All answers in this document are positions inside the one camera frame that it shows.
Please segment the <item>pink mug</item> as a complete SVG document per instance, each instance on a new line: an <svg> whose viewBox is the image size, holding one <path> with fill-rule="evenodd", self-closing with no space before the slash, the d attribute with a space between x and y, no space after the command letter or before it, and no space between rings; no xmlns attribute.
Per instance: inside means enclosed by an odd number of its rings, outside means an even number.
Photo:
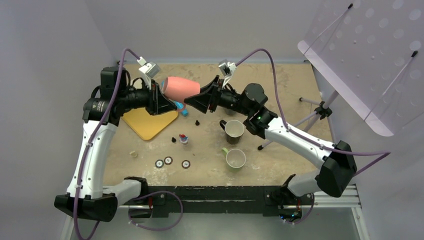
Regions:
<svg viewBox="0 0 424 240"><path fill-rule="evenodd" d="M184 103L186 98L199 94L198 82L178 76L169 76L162 82L162 93L169 99Z"/></svg>

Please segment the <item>black mug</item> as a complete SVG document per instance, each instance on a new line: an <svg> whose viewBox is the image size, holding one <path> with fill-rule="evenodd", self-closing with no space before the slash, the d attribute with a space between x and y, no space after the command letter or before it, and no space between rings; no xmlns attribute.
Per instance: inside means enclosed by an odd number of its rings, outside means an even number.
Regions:
<svg viewBox="0 0 424 240"><path fill-rule="evenodd" d="M245 126L242 122L236 119L230 121L222 119L219 121L219 125L225 132L225 138L228 144L236 145L240 142L245 131Z"/></svg>

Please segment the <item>light green mug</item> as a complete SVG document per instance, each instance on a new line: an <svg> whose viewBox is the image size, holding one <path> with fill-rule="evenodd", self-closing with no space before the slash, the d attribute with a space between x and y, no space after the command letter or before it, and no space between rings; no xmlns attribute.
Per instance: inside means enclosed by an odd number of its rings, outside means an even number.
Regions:
<svg viewBox="0 0 424 240"><path fill-rule="evenodd" d="M225 162L230 169L240 170L242 167L245 166L247 162L247 157L242 150L238 148L228 149L226 147L223 147L221 151L224 155Z"/></svg>

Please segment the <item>grey mug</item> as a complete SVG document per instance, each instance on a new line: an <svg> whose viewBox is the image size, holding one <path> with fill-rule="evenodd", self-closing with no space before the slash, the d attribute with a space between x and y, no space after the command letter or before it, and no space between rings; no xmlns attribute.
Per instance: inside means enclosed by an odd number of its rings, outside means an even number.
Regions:
<svg viewBox="0 0 424 240"><path fill-rule="evenodd" d="M231 110L231 109L224 109L224 112L228 115L228 116L234 116L236 114L235 111Z"/></svg>

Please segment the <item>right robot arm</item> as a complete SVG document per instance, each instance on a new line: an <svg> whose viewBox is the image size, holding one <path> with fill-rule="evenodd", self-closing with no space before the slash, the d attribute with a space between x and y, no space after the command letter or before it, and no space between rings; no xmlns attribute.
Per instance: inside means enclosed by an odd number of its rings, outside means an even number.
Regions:
<svg viewBox="0 0 424 240"><path fill-rule="evenodd" d="M348 143L322 140L284 123L282 117L265 107L268 97L258 83L250 83L242 93L237 93L223 87L223 82L216 76L199 93L189 93L182 99L202 113L223 107L245 115L243 124L252 135L294 151L317 168L286 180L280 191L284 202L292 204L301 196L315 192L335 198L342 195L358 170Z"/></svg>

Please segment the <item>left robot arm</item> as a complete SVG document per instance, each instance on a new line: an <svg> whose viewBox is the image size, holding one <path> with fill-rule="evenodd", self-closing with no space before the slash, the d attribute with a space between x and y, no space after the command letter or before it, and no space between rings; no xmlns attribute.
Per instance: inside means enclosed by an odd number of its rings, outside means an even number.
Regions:
<svg viewBox="0 0 424 240"><path fill-rule="evenodd" d="M118 66L100 72L100 85L83 106L83 139L74 175L65 194L57 195L54 207L68 216L110 222L119 206L129 201L138 205L149 199L145 178L129 176L112 187L103 186L107 155L120 118L144 108L151 116L176 110L160 91L153 77L160 71L151 63L139 68L142 87L135 89L129 73Z"/></svg>

